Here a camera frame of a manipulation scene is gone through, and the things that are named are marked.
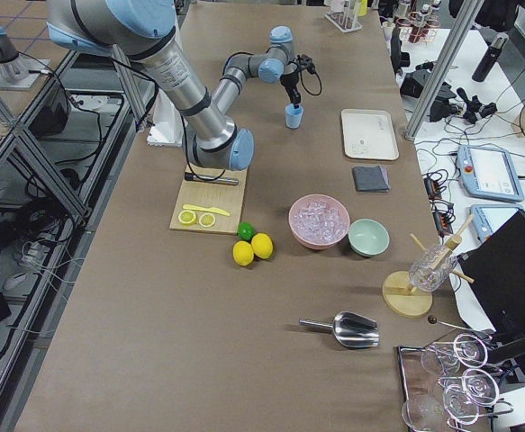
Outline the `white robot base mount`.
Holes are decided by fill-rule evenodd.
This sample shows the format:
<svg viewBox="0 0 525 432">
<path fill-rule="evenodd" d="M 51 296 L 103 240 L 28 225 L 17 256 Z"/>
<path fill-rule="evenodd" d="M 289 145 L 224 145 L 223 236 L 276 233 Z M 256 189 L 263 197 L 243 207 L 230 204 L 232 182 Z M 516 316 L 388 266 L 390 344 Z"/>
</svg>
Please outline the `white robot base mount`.
<svg viewBox="0 0 525 432">
<path fill-rule="evenodd" d="M 151 111 L 151 126 L 147 142 L 150 146 L 180 148 L 183 126 L 176 107 L 162 90 Z"/>
</svg>

